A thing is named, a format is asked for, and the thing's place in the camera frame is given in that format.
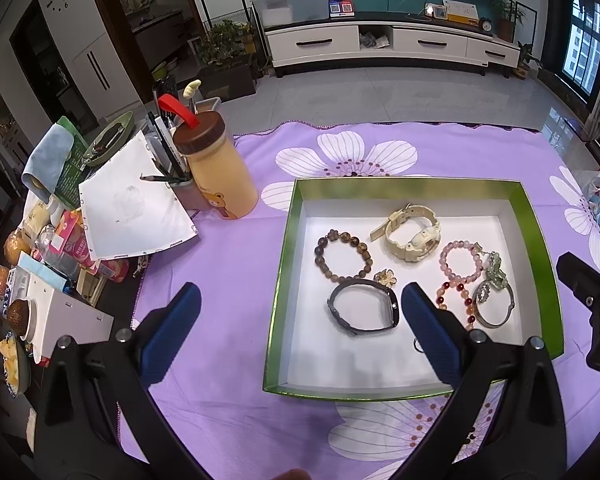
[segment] potted plant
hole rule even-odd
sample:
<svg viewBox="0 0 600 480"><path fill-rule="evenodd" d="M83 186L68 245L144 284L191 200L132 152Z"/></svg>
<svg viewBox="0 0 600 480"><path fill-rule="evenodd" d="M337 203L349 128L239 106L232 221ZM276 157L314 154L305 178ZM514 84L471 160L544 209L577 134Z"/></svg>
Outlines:
<svg viewBox="0 0 600 480"><path fill-rule="evenodd" d="M513 42L513 25L526 18L525 8L512 0L494 0L493 11L498 17L498 37L501 40Z"/></svg>
<svg viewBox="0 0 600 480"><path fill-rule="evenodd" d="M251 68L253 54L244 43L249 37L250 24L222 20L202 39L198 55L206 66L200 70L198 78L202 81L200 92L205 99L219 97L229 101L255 94L253 82L256 78Z"/></svg>
<svg viewBox="0 0 600 480"><path fill-rule="evenodd" d="M518 57L518 66L511 70L514 76L520 79L526 79L526 76L531 72L531 67L529 66L529 61L535 61L538 64L539 68L542 68L542 63L537 57L533 57L531 51L533 50L533 45L531 43L522 44L518 42L518 46L520 47L520 56Z"/></svg>

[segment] tv stand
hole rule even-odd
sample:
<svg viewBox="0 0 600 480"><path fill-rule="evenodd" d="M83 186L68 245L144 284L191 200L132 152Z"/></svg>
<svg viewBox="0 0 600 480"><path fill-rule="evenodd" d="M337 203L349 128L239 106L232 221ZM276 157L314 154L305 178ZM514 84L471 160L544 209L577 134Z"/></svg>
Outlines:
<svg viewBox="0 0 600 480"><path fill-rule="evenodd" d="M364 48L359 36L384 34L389 45ZM289 72L343 66L410 65L467 68L485 75L489 64L505 77L520 49L478 27L403 12L357 12L350 18L265 27L278 77Z"/></svg>

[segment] green plant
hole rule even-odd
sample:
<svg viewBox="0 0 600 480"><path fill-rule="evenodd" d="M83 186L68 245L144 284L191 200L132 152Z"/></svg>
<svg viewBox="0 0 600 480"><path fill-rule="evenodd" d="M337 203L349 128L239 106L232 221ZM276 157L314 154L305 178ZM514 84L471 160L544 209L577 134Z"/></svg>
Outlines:
<svg viewBox="0 0 600 480"><path fill-rule="evenodd" d="M222 66L231 63L234 57L245 53L243 35L250 31L250 26L222 20L215 24L203 38L198 51L200 59L207 65Z"/></svg>
<svg viewBox="0 0 600 480"><path fill-rule="evenodd" d="M540 63L540 60L531 54L531 51L534 48L534 46L531 43L522 44L518 42L518 46L520 47L520 57L518 58L518 64L528 65L529 61L535 61L536 63L538 63L538 66L542 68L542 63Z"/></svg>
<svg viewBox="0 0 600 480"><path fill-rule="evenodd" d="M493 0L493 12L504 20L521 24L526 18L525 8L512 0Z"/></svg>

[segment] drawer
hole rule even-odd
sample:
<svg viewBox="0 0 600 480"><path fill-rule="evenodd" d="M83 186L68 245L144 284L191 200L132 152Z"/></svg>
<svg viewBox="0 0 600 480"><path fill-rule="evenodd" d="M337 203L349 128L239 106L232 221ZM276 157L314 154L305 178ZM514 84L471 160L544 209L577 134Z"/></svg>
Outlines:
<svg viewBox="0 0 600 480"><path fill-rule="evenodd" d="M520 52L515 48L493 43L493 41L481 41L469 38L466 56L468 59L477 59L478 61L518 66Z"/></svg>
<svg viewBox="0 0 600 480"><path fill-rule="evenodd" d="M444 32L394 28L394 52L410 52L413 57L428 59L464 59L466 38Z"/></svg>
<svg viewBox="0 0 600 480"><path fill-rule="evenodd" d="M267 38L274 62L360 50L356 25L290 30L271 34Z"/></svg>

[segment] cartoon bear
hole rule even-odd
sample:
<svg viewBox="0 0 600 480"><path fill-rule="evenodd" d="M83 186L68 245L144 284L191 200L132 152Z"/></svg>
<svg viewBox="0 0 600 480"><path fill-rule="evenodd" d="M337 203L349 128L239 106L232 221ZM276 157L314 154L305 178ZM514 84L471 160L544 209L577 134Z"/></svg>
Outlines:
<svg viewBox="0 0 600 480"><path fill-rule="evenodd" d="M205 193L204 191L201 191L201 193L211 204L211 207L213 207L216 211L220 213L220 216L222 216L222 218L226 218L227 220L235 220L238 218L226 208L226 202L224 201L224 195L222 193L213 194Z"/></svg>

